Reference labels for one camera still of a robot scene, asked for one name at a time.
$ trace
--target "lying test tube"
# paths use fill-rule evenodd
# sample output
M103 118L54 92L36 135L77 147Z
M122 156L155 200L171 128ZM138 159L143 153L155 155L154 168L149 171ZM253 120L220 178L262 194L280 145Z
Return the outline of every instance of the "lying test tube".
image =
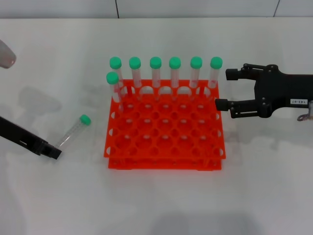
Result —
M116 72L109 72L107 74L107 82L110 85L111 95L114 102L119 103L122 101L121 90L118 84L118 74Z
M155 88L161 85L160 68L162 61L160 57L152 57L150 60L150 67L152 69L152 86Z
M199 80L200 68L202 67L202 59L198 56L195 56L190 61L191 70L191 78L189 82L189 86L191 88L196 88Z
M135 87L141 87L140 66L141 61L138 57L132 57L129 60L129 66L132 69L133 81Z
M112 57L110 59L110 67L113 70L113 72L116 72L118 74L118 80L119 80L119 86L123 86L123 75L122 75L122 61L118 57Z
M209 88L216 88L217 81L219 79L220 68L223 65L223 60L220 57L213 57L211 59L211 71L210 78L208 81Z
M64 151L79 134L91 124L91 119L87 115L81 115L76 123L66 132L54 147Z
M171 68L171 87L177 88L179 86L179 68L181 66L180 59L178 57L172 57L170 59Z

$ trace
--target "tube on table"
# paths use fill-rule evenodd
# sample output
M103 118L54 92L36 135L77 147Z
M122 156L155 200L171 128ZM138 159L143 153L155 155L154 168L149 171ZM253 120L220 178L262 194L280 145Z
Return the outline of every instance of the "tube on table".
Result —
M179 68L181 66L180 59L178 57L172 57L170 59L171 68L171 87L177 88L179 86Z
M160 57L152 57L150 59L150 67L152 69L152 86L155 88L158 88L161 85L161 75L160 75L161 65L162 61Z
M107 74L107 82L110 85L111 95L114 102L116 103L120 103L122 101L122 95L118 81L118 74L116 72L109 72Z
M110 67L113 70L113 72L116 72L118 74L118 80L119 80L119 86L123 86L123 75L122 75L122 61L118 57L112 57L110 59Z
M213 57L211 59L211 71L210 78L208 81L209 88L216 88L217 81L219 79L220 68L223 65L223 60L220 57Z
M135 87L141 87L140 66L141 61L138 57L132 57L129 60L129 66L132 69L133 81Z
M90 124L91 119L87 115L81 115L75 124L65 133L56 145L54 145L54 147L64 151Z
M200 68L202 67L202 59L198 56L193 57L190 61L190 66L192 70L189 86L191 88L196 88L198 85Z

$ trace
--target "label sticker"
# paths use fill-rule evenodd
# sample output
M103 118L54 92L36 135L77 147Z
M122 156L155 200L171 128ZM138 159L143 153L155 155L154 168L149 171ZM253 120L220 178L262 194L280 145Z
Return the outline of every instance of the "label sticker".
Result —
M306 105L308 104L308 100L307 99L290 99L290 104Z

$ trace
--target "test tube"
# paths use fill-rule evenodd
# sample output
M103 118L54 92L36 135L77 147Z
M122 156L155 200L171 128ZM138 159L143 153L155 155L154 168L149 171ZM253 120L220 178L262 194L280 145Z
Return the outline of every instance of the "test tube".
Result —
M107 82L110 85L111 95L114 102L119 103L122 101L121 90L118 84L118 74L116 72L109 72L107 74Z
M211 59L211 71L210 78L208 81L209 88L216 88L217 81L219 79L220 68L223 65L223 60L220 57L213 57Z
M150 59L150 67L152 69L152 86L155 88L158 88L161 85L161 75L160 75L161 65L162 61L160 57L152 57Z
M180 59L178 57L172 57L170 59L171 68L171 87L177 88L179 86L179 68L181 66Z
M87 115L81 115L76 123L65 133L54 147L64 151L79 134L91 124L91 119Z
M195 56L190 61L191 70L191 78L189 82L189 86L191 88L196 88L199 80L200 68L202 67L202 59L198 56Z
M122 61L118 57L112 57L110 59L110 67L113 70L113 72L116 72L118 74L118 80L119 80L119 86L123 86L123 75L122 75Z
M141 61L140 61L140 59L138 57L130 58L129 66L132 69L134 86L135 87L141 87L141 75L140 75Z

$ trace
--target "green cap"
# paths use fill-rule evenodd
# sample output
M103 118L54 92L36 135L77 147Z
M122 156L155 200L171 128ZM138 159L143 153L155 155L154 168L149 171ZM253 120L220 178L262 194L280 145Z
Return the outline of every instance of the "green cap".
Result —
M121 59L120 58L118 58L118 57L112 57L111 59L110 59L110 67L111 67L111 69L114 69L114 70L117 70L117 69L119 69L120 67L122 67L122 61L121 61Z
M211 60L211 68L215 69L215 70L219 70L223 65L223 60L221 59L221 57L213 57Z
M137 70L141 66L141 61L138 57L132 57L129 59L129 66L133 70Z
M190 66L193 69L200 69L202 67L202 59L198 56L192 57L191 61L190 61Z
M170 68L173 70L177 70L180 68L181 62L178 57L172 57L170 59Z
M91 124L91 119L85 114L81 115L79 119L83 124L85 124L87 126L89 126Z
M118 83L118 74L116 72L108 72L107 82L110 85L114 85L114 84Z
M159 68L161 68L162 65L162 61L160 57L152 57L150 59L150 67L157 70Z

